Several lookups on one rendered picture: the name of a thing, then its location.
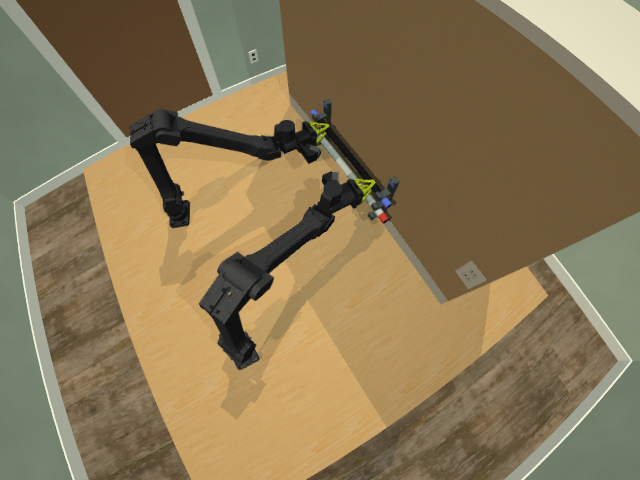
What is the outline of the black metal bar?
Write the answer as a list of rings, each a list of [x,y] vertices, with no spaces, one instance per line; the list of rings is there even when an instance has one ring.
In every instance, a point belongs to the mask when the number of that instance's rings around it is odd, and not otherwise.
[[[315,113],[315,115],[319,114],[315,109],[310,112],[311,115],[312,115],[312,113]],[[318,123],[327,124],[323,119],[318,121]],[[366,170],[362,167],[362,165],[358,162],[358,160],[349,151],[349,149],[344,145],[344,143],[334,133],[334,131],[329,127],[329,128],[327,128],[325,130],[325,132],[332,139],[332,141],[337,145],[337,147],[341,150],[341,152],[345,155],[345,157],[349,160],[349,162],[353,165],[353,167],[357,170],[357,172],[361,175],[361,177],[364,180],[373,180],[370,177],[370,175],[366,172]],[[378,185],[376,183],[374,184],[374,186],[371,189],[372,189],[372,191],[374,193],[377,192],[377,191],[378,192],[382,191],[378,187]],[[392,205],[392,203],[390,202],[390,200],[387,197],[382,199],[381,202],[385,206],[386,209],[389,208]]]

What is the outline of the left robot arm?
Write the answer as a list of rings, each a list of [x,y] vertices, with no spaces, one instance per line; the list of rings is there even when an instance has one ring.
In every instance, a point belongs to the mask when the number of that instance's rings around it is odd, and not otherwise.
[[[180,141],[192,142],[246,153],[267,161],[281,158],[281,151],[286,154],[295,149],[308,164],[317,161],[321,155],[320,148],[311,145],[311,135],[307,131],[295,135],[295,124],[291,120],[276,124],[274,136],[257,136],[195,123],[178,117],[178,112],[164,110],[157,109],[130,125],[130,145],[138,151],[155,182],[163,200],[164,212],[167,215],[173,214],[168,215],[171,217],[171,228],[190,224],[190,202],[182,200],[184,191],[181,191],[178,184],[171,182],[157,143],[178,146]]]

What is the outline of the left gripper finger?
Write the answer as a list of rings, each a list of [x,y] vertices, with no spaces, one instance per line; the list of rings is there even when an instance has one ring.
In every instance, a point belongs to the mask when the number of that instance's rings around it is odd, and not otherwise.
[[[323,133],[327,128],[329,128],[329,127],[330,127],[330,126],[329,126],[329,124],[315,123],[315,122],[308,122],[308,123],[309,123],[309,124],[313,127],[313,129],[317,132],[317,137],[318,137],[319,135],[321,135],[321,134],[322,134],[322,133]],[[322,129],[320,129],[320,130],[317,130],[315,127],[318,127],[318,126],[325,126],[325,127],[324,127],[324,128],[322,128]]]
[[[320,143],[320,141],[324,138],[324,136],[325,136],[326,134],[327,134],[327,133],[324,131],[324,133],[323,133],[319,138],[317,138],[316,145],[318,145],[318,144]]]

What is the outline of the white tube with red ends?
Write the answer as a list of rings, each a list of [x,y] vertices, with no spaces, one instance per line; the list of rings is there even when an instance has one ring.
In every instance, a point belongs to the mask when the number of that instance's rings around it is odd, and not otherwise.
[[[344,162],[344,160],[340,157],[340,155],[336,152],[336,150],[332,147],[332,145],[328,142],[328,140],[324,137],[322,139],[322,141],[320,142],[322,144],[322,146],[326,149],[326,151],[330,154],[330,156],[334,159],[334,161],[337,163],[337,165],[341,168],[341,170],[344,172],[344,174],[348,177],[348,179],[358,179],[356,177],[356,175],[352,172],[352,170],[348,167],[348,165]],[[365,199],[365,201],[368,203],[368,205],[371,207],[371,203],[372,202],[376,202],[374,200],[374,198],[370,195],[367,196],[367,198]],[[389,218],[387,217],[387,215],[384,213],[384,211],[380,208],[377,211],[374,212],[377,217],[379,218],[379,220],[382,222],[382,224],[386,223]]]

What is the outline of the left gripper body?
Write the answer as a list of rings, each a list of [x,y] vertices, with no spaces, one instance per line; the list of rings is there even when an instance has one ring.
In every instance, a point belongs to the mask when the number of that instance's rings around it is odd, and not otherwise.
[[[313,129],[313,127],[307,123],[306,121],[302,122],[302,130],[298,131],[295,133],[295,135],[302,133],[304,131],[307,131],[310,135],[311,135],[311,145],[316,146],[316,142],[317,142],[317,132]],[[298,146],[298,141],[296,140],[296,144],[297,144],[297,148]]]

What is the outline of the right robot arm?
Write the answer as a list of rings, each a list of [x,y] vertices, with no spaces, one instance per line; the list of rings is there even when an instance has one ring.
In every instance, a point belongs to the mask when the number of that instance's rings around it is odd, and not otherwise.
[[[217,269],[218,277],[199,302],[220,332],[217,344],[229,353],[223,350],[238,370],[259,361],[256,344],[243,331],[240,310],[250,299],[257,301],[271,288],[274,277],[268,273],[333,224],[333,213],[342,208],[341,194],[352,190],[347,182],[340,184],[338,176],[339,172],[332,171],[322,175],[324,190],[318,205],[309,207],[296,226],[253,254],[243,256],[236,252],[225,259]]]

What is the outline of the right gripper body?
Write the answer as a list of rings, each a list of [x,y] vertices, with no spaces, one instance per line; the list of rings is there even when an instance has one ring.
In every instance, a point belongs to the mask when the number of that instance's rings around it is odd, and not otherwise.
[[[356,184],[356,182],[349,179],[347,180],[347,184],[350,186],[350,188],[352,189],[351,191],[341,195],[341,206],[343,208],[351,205],[353,209],[357,208],[358,205],[361,204],[362,199],[364,197],[364,192],[361,190],[361,188]],[[354,184],[353,184],[354,183]],[[360,195],[360,196],[359,196]]]

